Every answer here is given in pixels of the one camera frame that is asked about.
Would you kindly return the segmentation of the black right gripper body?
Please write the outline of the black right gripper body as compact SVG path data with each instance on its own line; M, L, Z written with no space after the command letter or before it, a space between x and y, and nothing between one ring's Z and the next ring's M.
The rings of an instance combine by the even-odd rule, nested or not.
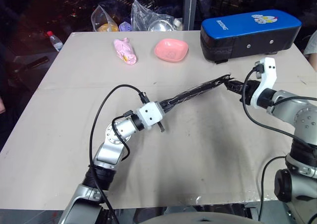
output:
M260 82L257 80L248 80L247 84L244 85L244 83L241 83L241 95L243 93L243 87L245 87L245 102L250 102L252 95L259 87Z

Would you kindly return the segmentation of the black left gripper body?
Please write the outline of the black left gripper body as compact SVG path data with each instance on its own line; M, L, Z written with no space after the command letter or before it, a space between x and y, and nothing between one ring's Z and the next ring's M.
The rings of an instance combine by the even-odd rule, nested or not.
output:
M174 101L172 101L172 100L163 100L159 104L160 104L161 108L163 109L164 113L168 113L175 106Z

